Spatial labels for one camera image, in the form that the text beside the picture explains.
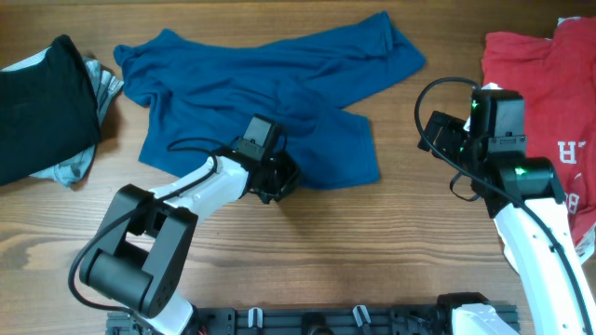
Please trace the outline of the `blue t-shirt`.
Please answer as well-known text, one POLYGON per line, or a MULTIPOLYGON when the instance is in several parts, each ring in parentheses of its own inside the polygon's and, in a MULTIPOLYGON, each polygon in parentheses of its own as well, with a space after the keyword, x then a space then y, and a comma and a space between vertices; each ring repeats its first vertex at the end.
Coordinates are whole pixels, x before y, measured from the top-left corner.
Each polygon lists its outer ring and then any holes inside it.
POLYGON ((386 13, 359 23, 260 47, 217 47, 171 30, 115 48, 125 95, 149 109, 139 159, 176 177, 206 155, 174 142, 230 142, 259 114, 281 124, 302 185, 332 190, 380 177, 370 120, 348 107, 421 70, 423 54, 386 13))

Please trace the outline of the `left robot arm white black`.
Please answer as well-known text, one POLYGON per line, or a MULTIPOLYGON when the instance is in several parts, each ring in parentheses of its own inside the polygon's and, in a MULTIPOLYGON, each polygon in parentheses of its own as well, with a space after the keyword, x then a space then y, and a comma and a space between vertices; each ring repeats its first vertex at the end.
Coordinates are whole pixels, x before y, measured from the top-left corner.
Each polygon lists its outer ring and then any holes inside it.
POLYGON ((97 233, 75 256, 67 285, 87 307, 129 317, 131 332, 205 334, 197 308, 177 290, 198 224, 246 194, 268 204, 298 186, 288 132, 255 115, 244 135, 219 143, 205 164, 152 190, 114 196, 97 233))

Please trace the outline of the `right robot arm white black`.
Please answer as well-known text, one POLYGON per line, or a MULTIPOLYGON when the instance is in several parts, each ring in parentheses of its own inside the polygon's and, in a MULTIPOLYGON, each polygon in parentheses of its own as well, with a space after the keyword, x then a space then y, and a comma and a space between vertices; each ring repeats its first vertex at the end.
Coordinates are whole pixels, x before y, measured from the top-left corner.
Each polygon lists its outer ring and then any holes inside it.
POLYGON ((435 112, 419 148, 470 178, 484 200, 511 266, 521 278, 535 331, 592 334, 595 301, 576 254, 553 164, 526 155, 524 99, 511 90, 474 87, 468 120, 435 112))

